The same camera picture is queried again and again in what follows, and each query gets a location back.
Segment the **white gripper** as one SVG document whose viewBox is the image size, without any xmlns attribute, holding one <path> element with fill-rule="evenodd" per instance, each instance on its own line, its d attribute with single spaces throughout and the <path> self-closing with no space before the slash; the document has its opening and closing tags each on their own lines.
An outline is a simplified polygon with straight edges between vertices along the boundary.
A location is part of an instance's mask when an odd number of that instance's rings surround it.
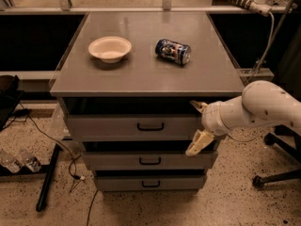
<svg viewBox="0 0 301 226">
<path fill-rule="evenodd" d="M 192 100 L 190 104 L 201 113 L 201 123 L 205 129 L 196 131 L 192 142 L 185 151 L 187 156 L 194 156 L 212 143 L 214 136 L 222 136 L 230 131 L 223 121 L 226 112 L 229 112 L 230 104 L 220 101 L 206 104 L 195 100 Z"/>
</svg>

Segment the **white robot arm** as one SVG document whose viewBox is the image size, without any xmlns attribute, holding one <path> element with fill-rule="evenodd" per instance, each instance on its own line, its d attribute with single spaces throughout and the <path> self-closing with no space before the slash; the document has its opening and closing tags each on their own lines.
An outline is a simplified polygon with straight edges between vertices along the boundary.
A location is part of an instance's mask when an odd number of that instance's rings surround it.
<svg viewBox="0 0 301 226">
<path fill-rule="evenodd" d="M 248 84 L 241 96 L 225 102 L 191 101 L 201 113 L 203 130 L 197 130 L 185 154 L 194 156 L 214 141 L 238 127 L 285 125 L 301 135 L 301 103 L 269 81 Z"/>
</svg>

